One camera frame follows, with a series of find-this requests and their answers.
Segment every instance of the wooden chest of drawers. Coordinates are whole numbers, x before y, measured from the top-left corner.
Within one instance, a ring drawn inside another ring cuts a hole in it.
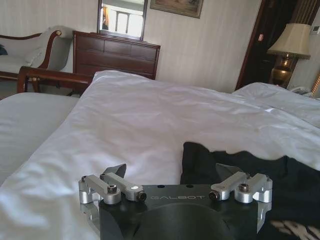
[[[74,31],[73,72],[93,76],[119,70],[156,79],[160,46],[127,38]]]

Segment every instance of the wall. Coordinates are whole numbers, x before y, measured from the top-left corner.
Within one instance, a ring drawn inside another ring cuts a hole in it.
[[[0,0],[0,35],[25,36],[53,25],[94,32],[97,2]],[[148,8],[144,40],[161,45],[157,79],[232,92],[260,2],[204,0],[200,19]],[[72,59],[64,70],[72,71]]]
[[[27,36],[64,25],[97,30],[97,0],[0,0],[0,35]]]
[[[312,26],[320,26],[320,10],[318,10]],[[288,89],[298,86],[312,88],[320,73],[320,35],[310,35],[309,60],[299,59],[294,69]]]
[[[148,9],[144,39],[161,45],[157,78],[232,92],[260,0],[204,0],[201,18]]]

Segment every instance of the picture frame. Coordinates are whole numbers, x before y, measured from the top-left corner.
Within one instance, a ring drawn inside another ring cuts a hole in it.
[[[199,19],[203,3],[204,0],[151,0],[150,8]]]

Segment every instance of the black fabric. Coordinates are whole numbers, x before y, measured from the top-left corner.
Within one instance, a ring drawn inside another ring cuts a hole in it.
[[[319,171],[288,156],[263,160],[247,151],[235,154],[210,152],[201,144],[186,142],[180,183],[220,183],[217,163],[237,166],[251,176],[261,173],[272,179],[272,210],[267,212],[257,239],[320,240]]]
[[[0,55],[8,55],[7,51],[5,50],[5,47],[0,44]]]

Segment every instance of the white duvet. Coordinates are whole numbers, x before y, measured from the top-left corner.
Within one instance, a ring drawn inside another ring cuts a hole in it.
[[[320,129],[214,90],[98,72],[64,123],[0,188],[0,239],[98,239],[79,208],[78,180],[127,163],[137,184],[178,184],[183,143],[320,170]]]

